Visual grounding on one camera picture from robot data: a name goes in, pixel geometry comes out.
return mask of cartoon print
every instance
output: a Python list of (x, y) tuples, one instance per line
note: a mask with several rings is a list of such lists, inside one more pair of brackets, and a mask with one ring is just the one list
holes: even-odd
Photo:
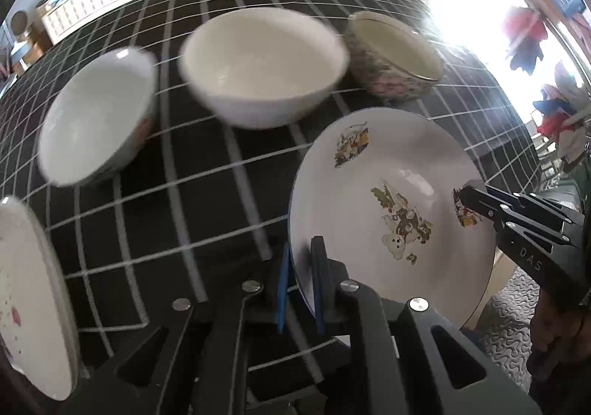
[[(385, 180), (382, 180), (382, 188), (371, 189), (382, 208), (388, 211), (382, 215), (382, 220), (391, 233), (382, 237), (382, 243), (396, 260), (400, 260), (408, 245), (416, 241), (425, 244), (429, 240), (433, 225), (419, 215), (416, 207), (409, 207), (409, 201)], [(407, 260), (414, 265), (417, 256), (411, 253)]]
[(460, 191), (453, 189), (453, 204), (456, 208), (456, 216), (462, 226), (475, 225), (482, 221), (482, 217), (472, 210), (464, 207), (460, 200)]
[(394, 255), (396, 260), (400, 260), (403, 257), (404, 250), (406, 249), (406, 242), (402, 235), (386, 233), (386, 235), (382, 237), (382, 243), (388, 250), (390, 250), (390, 253)]
[(339, 135), (335, 153), (335, 168), (358, 156), (369, 145), (369, 129), (367, 122), (362, 125), (351, 125)]
[(17, 308), (13, 306), (13, 309), (11, 310), (11, 312), (13, 315), (13, 323), (20, 326), (21, 325), (21, 316), (18, 314)]

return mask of hanging clothes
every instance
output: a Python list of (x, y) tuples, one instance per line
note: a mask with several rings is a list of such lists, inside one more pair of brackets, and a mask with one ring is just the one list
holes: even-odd
[(554, 78), (556, 86), (543, 85), (541, 92), (544, 100), (533, 102), (533, 105), (544, 115), (537, 131), (556, 142), (557, 158), (563, 161), (563, 171), (568, 173), (583, 157), (586, 128), (584, 120), (569, 126), (563, 124), (591, 102), (587, 92), (577, 87), (574, 77), (566, 71), (562, 62), (556, 64)]
[(580, 41), (583, 42), (587, 50), (591, 51), (591, 27), (587, 20), (585, 20), (583, 14), (578, 12), (575, 13), (570, 22), (570, 26), (578, 35)]
[(551, 100), (540, 100), (537, 102), (533, 102), (534, 107), (536, 107), (542, 115), (551, 115), (555, 112), (563, 112), (566, 113), (566, 118), (571, 115), (574, 115), (577, 110), (568, 103), (566, 100), (562, 100), (560, 98), (554, 98)]
[(538, 59), (544, 60), (540, 41), (548, 39), (546, 27), (538, 17), (539, 14), (530, 8), (511, 7), (502, 26), (511, 45), (518, 43), (510, 62), (511, 70), (521, 68), (530, 76)]
[(573, 164), (585, 150), (585, 126), (576, 130), (563, 130), (558, 134), (558, 158), (567, 164)]
[(530, 8), (511, 7), (503, 22), (503, 33), (513, 42), (529, 27), (527, 35), (537, 41), (547, 40), (548, 32), (544, 22), (538, 20), (532, 24), (535, 16), (536, 12)]
[(558, 62), (554, 68), (554, 80), (561, 97), (568, 101), (577, 112), (591, 103), (587, 90), (577, 86), (577, 81), (564, 68), (562, 62)]
[(526, 35), (524, 40), (517, 47), (509, 66), (511, 67), (511, 70), (521, 68), (531, 76), (534, 73), (538, 59), (540, 59), (540, 62), (544, 60), (544, 54), (540, 48), (540, 42), (534, 40), (529, 35)]

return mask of floral bowl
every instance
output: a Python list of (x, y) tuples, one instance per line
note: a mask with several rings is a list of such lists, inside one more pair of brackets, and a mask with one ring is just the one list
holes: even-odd
[(418, 97), (443, 75), (443, 61), (428, 40), (392, 17), (352, 14), (345, 43), (351, 53), (351, 73), (376, 96)]

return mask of plate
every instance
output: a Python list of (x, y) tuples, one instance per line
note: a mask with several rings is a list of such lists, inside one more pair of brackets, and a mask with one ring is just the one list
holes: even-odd
[(56, 400), (70, 395), (79, 366), (70, 299), (39, 222), (13, 197), (0, 202), (0, 333), (40, 392)]
[(495, 253), (492, 222), (457, 196), (475, 180), (482, 177), (457, 141), (420, 115), (370, 108), (325, 129), (300, 165), (290, 202), (295, 273), (311, 311), (308, 254), (321, 235), (351, 278), (397, 302), (425, 298), (462, 326)]

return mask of table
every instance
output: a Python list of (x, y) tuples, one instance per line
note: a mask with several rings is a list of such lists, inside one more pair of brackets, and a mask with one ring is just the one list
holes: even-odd
[[(178, 51), (200, 24), (251, 6), (297, 10), (340, 32), (358, 10), (387, 13), (415, 27), (444, 58), (444, 77), (418, 100), (386, 104), (424, 115), (450, 132), (487, 183), (510, 192), (533, 191), (539, 184), (534, 146), (496, 80), (473, 54), (442, 41), (418, 0), (128, 4), (56, 45), (0, 99), (2, 196), (23, 198), (47, 228), (89, 371), (171, 300), (215, 300), (262, 258), (281, 255), (291, 186), (305, 151), (341, 116), (383, 104), (347, 75), (318, 109), (289, 127), (246, 131), (221, 124), (188, 92)], [(114, 179), (94, 187), (50, 187), (35, 159), (48, 106), (83, 66), (128, 45), (141, 45), (158, 59), (160, 116), (154, 132)], [(296, 288), (290, 288), (287, 333), (253, 344), (252, 403), (305, 390), (348, 361), (348, 349), (315, 334)]]

